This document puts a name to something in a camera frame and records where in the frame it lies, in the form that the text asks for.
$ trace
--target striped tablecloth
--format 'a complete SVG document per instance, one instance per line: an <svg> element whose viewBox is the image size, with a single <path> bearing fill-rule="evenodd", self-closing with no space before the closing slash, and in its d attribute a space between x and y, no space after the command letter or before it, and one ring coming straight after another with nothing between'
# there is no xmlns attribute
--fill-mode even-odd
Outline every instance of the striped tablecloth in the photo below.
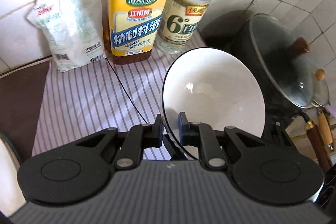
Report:
<svg viewBox="0 0 336 224"><path fill-rule="evenodd" d="M187 49L204 46L195 32ZM33 155L104 128L117 127L122 132L144 123L130 99L146 122L153 123L160 113L163 79L177 57L153 48L152 56L143 62L123 66L110 62L128 96L105 59L64 73L50 62ZM169 160L170 155L162 146L146 149L144 158Z"/></svg>

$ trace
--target black pot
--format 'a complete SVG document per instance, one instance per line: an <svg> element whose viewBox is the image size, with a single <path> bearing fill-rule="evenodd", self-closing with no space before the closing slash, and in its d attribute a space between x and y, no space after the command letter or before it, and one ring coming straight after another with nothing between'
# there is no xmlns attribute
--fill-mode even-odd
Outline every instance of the black pot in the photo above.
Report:
<svg viewBox="0 0 336 224"><path fill-rule="evenodd" d="M314 84L305 49L275 18L257 14L239 30L232 54L260 85L268 114L291 116L311 107Z"/></svg>

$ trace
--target red logo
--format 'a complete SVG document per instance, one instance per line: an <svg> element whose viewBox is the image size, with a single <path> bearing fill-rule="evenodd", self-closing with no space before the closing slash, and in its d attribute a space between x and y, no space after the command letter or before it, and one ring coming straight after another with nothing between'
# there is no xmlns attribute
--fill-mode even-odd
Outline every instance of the red logo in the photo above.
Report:
<svg viewBox="0 0 336 224"><path fill-rule="evenodd" d="M128 11L128 17L130 18L142 18L147 17L152 13L151 8L140 8Z"/></svg>

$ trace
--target bottle label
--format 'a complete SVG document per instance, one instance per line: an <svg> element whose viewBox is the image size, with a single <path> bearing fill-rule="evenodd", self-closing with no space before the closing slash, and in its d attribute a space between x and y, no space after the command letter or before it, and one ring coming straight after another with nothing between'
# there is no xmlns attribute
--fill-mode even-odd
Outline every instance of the bottle label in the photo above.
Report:
<svg viewBox="0 0 336 224"><path fill-rule="evenodd" d="M166 0L108 0L112 54L152 49Z"/></svg>
<svg viewBox="0 0 336 224"><path fill-rule="evenodd" d="M193 35L209 3L167 0L159 35L167 44L183 46Z"/></svg>

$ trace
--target pot lid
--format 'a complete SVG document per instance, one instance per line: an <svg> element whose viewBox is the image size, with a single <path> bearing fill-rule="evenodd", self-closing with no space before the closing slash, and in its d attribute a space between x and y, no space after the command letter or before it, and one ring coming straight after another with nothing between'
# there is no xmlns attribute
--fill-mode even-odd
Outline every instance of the pot lid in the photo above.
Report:
<svg viewBox="0 0 336 224"><path fill-rule="evenodd" d="M251 38L268 77L275 87L298 107L307 107L314 96L308 45L291 33L276 18L257 14L250 20Z"/></svg>
<svg viewBox="0 0 336 224"><path fill-rule="evenodd" d="M313 76L314 79L314 97L313 102L319 106L329 104L329 89L325 81L326 73L322 69L318 69Z"/></svg>

